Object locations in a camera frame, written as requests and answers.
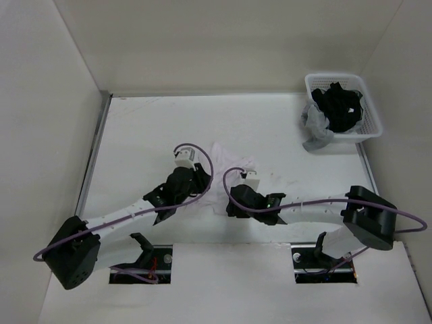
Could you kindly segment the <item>white tank top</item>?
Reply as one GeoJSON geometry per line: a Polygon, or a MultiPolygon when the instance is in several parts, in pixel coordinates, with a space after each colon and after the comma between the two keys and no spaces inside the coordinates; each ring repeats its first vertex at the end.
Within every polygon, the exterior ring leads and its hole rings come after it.
{"type": "Polygon", "coordinates": [[[229,198],[223,186],[223,175],[227,169],[241,167],[247,171],[256,169],[256,161],[253,157],[240,157],[227,150],[218,142],[214,142],[207,154],[213,163],[213,181],[210,190],[203,198],[188,206],[191,213],[198,213],[205,209],[211,209],[216,215],[226,215],[226,206],[229,198]]]}

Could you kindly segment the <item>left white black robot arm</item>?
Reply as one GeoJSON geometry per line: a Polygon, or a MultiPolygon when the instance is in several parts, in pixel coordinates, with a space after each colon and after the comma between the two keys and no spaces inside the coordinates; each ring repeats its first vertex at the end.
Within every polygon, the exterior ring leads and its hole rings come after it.
{"type": "Polygon", "coordinates": [[[99,269],[122,264],[144,269],[153,251],[145,231],[202,198],[212,181],[213,172],[200,163],[177,167],[165,183],[126,208],[89,220],[77,215],[66,219],[35,260],[46,263],[67,290],[99,269]]]}

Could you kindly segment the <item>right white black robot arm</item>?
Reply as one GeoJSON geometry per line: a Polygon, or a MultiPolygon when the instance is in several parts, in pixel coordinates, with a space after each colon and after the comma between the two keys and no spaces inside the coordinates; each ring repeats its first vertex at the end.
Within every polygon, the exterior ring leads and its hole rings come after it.
{"type": "Polygon", "coordinates": [[[311,252],[300,262],[309,268],[330,270],[355,250],[372,248],[388,251],[394,245],[395,206],[362,186],[351,186],[342,196],[329,196],[325,202],[308,205],[299,200],[293,207],[272,211],[288,202],[283,193],[266,196],[246,184],[230,189],[226,212],[229,217],[255,219],[265,225],[292,223],[332,223],[334,231],[319,234],[311,252]]]}

